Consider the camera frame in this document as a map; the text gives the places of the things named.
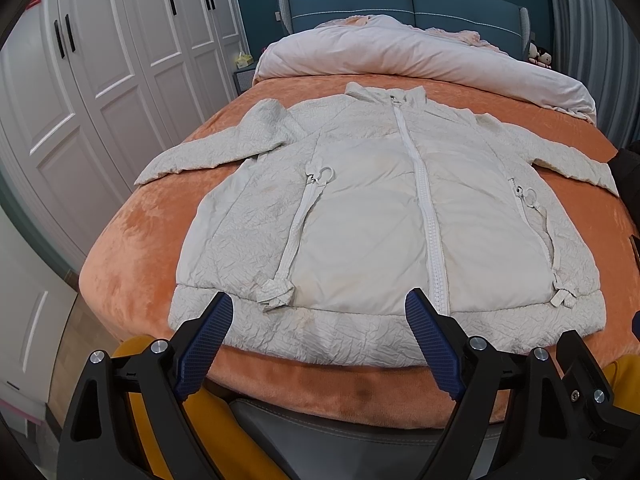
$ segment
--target gray leather upholstery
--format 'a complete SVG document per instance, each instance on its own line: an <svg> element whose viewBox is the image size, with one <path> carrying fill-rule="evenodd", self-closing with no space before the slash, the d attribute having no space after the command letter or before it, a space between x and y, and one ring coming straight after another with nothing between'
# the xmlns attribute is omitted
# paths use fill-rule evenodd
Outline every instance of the gray leather upholstery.
<svg viewBox="0 0 640 480"><path fill-rule="evenodd" d="M415 25L412 0L289 0L289 7L293 32L354 14L388 14L399 22Z"/></svg>
<svg viewBox="0 0 640 480"><path fill-rule="evenodd" d="M528 11L503 0L278 0L278 6L289 34L354 14L387 14L424 29L476 30L515 59L529 52Z"/></svg>
<svg viewBox="0 0 640 480"><path fill-rule="evenodd" d="M291 480L415 480L441 431L393 430L290 412L257 400L230 403L236 420ZM501 426L491 426L471 479L488 471Z"/></svg>

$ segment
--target plush doll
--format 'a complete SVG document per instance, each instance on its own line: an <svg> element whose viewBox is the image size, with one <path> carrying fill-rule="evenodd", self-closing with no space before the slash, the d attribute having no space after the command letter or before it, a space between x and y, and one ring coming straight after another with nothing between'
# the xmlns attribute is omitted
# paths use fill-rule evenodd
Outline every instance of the plush doll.
<svg viewBox="0 0 640 480"><path fill-rule="evenodd" d="M532 42L529 44L529 62L543 68L551 68L551 54L542 47L536 47Z"/></svg>

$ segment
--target white front zipper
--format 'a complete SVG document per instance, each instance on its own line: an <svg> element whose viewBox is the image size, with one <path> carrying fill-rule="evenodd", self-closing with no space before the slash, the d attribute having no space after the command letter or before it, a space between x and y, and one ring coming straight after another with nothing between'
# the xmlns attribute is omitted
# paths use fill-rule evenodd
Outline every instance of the white front zipper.
<svg viewBox="0 0 640 480"><path fill-rule="evenodd" d="M538 240L540 241L540 244L542 245L546 259L549 262L549 265L551 266L551 270L554 274L554 288L556 290L556 293L554 294L550 303L554 307L558 307L564 304L564 306L571 308L575 305L575 301L576 301L575 287L573 283L564 283L558 274L558 270L560 268L560 251L558 250L558 245L554 243L555 233L551 225L549 224L549 221L548 221L549 216L546 210L540 205L540 202L538 202L538 196L534 189L531 189L531 188L527 190L523 189L522 186L518 186L516 184L513 178L510 178L509 181L513 186L513 192L514 192L514 195L516 196L516 203L518 205L518 210L520 211L520 215L522 216L522 219L524 220L524 222L536 234L536 237L538 238ZM533 197L527 200L527 197L530 196L531 194L533 195ZM546 233L549 235L549 238L551 239L551 245L554 250L553 258L551 258L549 248L546 246L544 240L542 239L542 236L540 236L540 234L538 234L538 232L531 226L531 224L529 224L529 221L527 220L527 216L524 213L524 206L529 207L531 209L535 209L540 214L540 216L542 216L542 218L544 219Z"/></svg>
<svg viewBox="0 0 640 480"><path fill-rule="evenodd" d="M400 110L400 101L392 97L394 114L400 130L404 148L414 163L415 189L418 204L422 212L424 231L427 241L427 271L429 273L429 301L438 314L449 316L449 290L447 288L447 273L444 266L444 253L440 238L440 227L436 218L436 211L431 200L429 178L424 161L418 153L414 142L409 136L404 115Z"/></svg>
<svg viewBox="0 0 640 480"><path fill-rule="evenodd" d="M267 280L256 295L256 300L265 305L265 310L286 305L293 296L294 286L289 281L289 273L300 247L306 215L322 195L325 186L334 179L334 176L335 172L329 166L313 171L310 169L310 165L307 165L305 190L302 193L300 206L293 217L280 265L273 279Z"/></svg>

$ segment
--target jacket's left sleeve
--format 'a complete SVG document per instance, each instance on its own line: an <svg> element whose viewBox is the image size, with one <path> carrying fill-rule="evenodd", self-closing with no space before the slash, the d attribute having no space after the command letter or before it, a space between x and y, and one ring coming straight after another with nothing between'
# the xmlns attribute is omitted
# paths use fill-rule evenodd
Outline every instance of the jacket's left sleeve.
<svg viewBox="0 0 640 480"><path fill-rule="evenodd" d="M475 115L476 125L508 145L527 162L575 180L589 182L618 195L611 170L605 162L591 160L583 152L537 136L516 124L501 123L489 114Z"/></svg>
<svg viewBox="0 0 640 480"><path fill-rule="evenodd" d="M307 135L279 101L264 99L246 113L238 126L204 139L184 142L156 156L140 174L136 184L146 184L169 173L215 168L293 144Z"/></svg>

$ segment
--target white door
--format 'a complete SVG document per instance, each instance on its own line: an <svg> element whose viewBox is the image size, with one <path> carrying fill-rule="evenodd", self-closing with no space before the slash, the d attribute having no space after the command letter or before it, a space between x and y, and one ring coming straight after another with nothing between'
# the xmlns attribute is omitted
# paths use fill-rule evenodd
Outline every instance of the white door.
<svg viewBox="0 0 640 480"><path fill-rule="evenodd" d="M175 27L193 67L193 78L200 89L198 100L207 120L234 97L227 82L225 61L205 0L172 1Z"/></svg>
<svg viewBox="0 0 640 480"><path fill-rule="evenodd" d="M20 195L31 197L36 215L46 209L64 231L65 254L77 267L76 250L88 254L130 189L84 107L65 28L58 0L42 0L23 14L2 48L0 147L9 177L22 182Z"/></svg>
<svg viewBox="0 0 640 480"><path fill-rule="evenodd" d="M239 20L239 9L234 1L212 0L210 3L211 14L216 23L229 78L231 78L236 59L242 50L242 27Z"/></svg>
<svg viewBox="0 0 640 480"><path fill-rule="evenodd" d="M205 120L200 89L180 44L169 0L124 0L129 28L146 81L175 142Z"/></svg>
<svg viewBox="0 0 640 480"><path fill-rule="evenodd" d="M58 0L82 100L125 182L178 143L164 127L136 54L122 0Z"/></svg>
<svg viewBox="0 0 640 480"><path fill-rule="evenodd" d="M42 420L76 293L29 247L2 209L0 290L0 399Z"/></svg>

